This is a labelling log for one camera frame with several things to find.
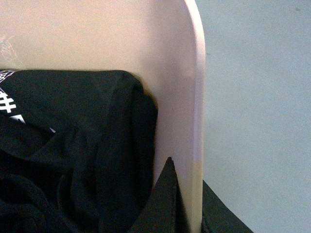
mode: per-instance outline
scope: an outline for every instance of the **white print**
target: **white print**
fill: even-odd
[[[17,54],[8,40],[2,44],[1,54],[7,62],[17,59]]]
[[[11,109],[16,108],[15,104],[10,105],[11,102],[14,102],[12,98],[7,98],[7,94],[0,91],[0,110],[6,110],[7,113],[11,113]]]
[[[5,80],[7,77],[11,76],[14,74],[16,71],[15,70],[2,70],[0,71],[0,83]]]
[[[11,36],[5,40],[6,36],[3,35],[0,38],[1,54],[7,62],[9,62],[15,66],[18,66],[20,68],[23,68],[24,64],[19,60],[19,58],[17,57],[16,51],[14,50],[13,46],[9,42],[9,39],[11,39],[12,37],[14,37],[14,36]]]
[[[52,129],[51,127],[50,127],[50,130],[53,132],[53,133],[55,133],[56,131],[54,130],[54,129]]]
[[[26,124],[26,122],[24,121],[24,119],[21,115],[10,116],[10,118],[17,120],[17,121],[21,121],[22,123]]]

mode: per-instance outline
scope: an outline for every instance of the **black fabric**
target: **black fabric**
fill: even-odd
[[[144,210],[129,233],[176,232],[176,193],[177,175],[172,158],[169,157]]]
[[[0,88],[0,232],[126,232],[153,182],[157,110],[140,82],[26,70]]]
[[[203,181],[202,233],[252,233]]]

